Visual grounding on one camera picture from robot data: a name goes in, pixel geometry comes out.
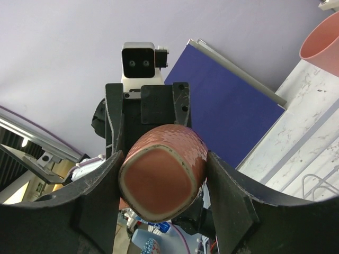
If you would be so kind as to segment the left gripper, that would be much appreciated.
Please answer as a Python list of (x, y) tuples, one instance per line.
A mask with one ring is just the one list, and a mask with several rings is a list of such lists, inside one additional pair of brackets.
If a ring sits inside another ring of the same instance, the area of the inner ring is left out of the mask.
[(164, 124), (191, 126), (190, 87), (186, 82), (144, 85), (123, 91), (122, 83), (106, 84), (92, 118), (95, 133), (106, 140), (106, 157), (127, 155), (135, 142)]

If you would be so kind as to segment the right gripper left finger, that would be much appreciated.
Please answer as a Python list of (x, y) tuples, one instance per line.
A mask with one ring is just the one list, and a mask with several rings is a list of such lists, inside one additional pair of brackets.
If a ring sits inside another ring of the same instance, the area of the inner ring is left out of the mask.
[(37, 201), (1, 205), (1, 253), (112, 253), (123, 161), (116, 152)]

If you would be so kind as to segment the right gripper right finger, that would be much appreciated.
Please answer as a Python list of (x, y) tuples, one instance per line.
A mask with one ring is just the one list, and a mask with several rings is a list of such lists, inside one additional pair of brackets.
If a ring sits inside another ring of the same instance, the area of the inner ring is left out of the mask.
[(273, 190), (207, 156), (220, 253), (338, 253), (338, 198), (312, 202)]

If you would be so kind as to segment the white wire dish rack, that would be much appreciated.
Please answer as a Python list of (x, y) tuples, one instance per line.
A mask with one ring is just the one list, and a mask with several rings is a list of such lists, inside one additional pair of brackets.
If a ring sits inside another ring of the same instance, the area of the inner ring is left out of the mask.
[[(321, 178), (315, 174), (304, 175), (301, 180), (302, 198), (315, 202), (338, 196), (338, 187), (328, 181), (332, 176), (333, 174), (327, 174), (325, 177)], [(311, 178), (316, 182), (314, 182), (309, 189), (306, 189), (306, 181), (308, 178)]]

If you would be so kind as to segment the small orange mug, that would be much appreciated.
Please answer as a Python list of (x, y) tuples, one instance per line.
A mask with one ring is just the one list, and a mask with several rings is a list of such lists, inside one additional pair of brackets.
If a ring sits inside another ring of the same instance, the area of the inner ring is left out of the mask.
[(142, 135), (123, 162), (123, 200), (143, 220), (168, 221), (197, 198), (206, 179), (208, 149), (189, 127), (158, 126)]

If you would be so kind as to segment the tall pink cup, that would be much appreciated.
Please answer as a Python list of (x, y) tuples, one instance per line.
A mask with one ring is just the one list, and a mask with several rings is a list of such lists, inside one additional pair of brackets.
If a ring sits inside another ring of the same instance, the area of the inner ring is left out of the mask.
[(338, 12), (322, 21), (303, 42), (299, 56), (314, 66), (338, 76)]

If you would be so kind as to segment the blue binder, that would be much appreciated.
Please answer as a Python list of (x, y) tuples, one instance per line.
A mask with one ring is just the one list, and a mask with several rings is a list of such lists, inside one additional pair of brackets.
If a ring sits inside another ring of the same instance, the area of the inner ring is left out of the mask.
[(209, 47), (189, 40), (165, 84), (190, 85), (192, 128), (233, 168), (285, 112), (285, 100)]

